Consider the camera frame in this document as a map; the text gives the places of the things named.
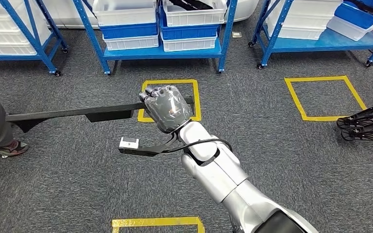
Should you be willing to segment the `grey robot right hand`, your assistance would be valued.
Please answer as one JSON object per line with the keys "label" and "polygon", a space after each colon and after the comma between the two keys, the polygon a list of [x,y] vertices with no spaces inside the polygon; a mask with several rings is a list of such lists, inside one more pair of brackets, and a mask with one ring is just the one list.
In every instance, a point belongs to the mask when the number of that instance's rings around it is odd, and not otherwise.
{"label": "grey robot right hand", "polygon": [[147,87],[139,93],[148,115],[163,133],[171,133],[184,125],[193,115],[190,105],[176,86]]}

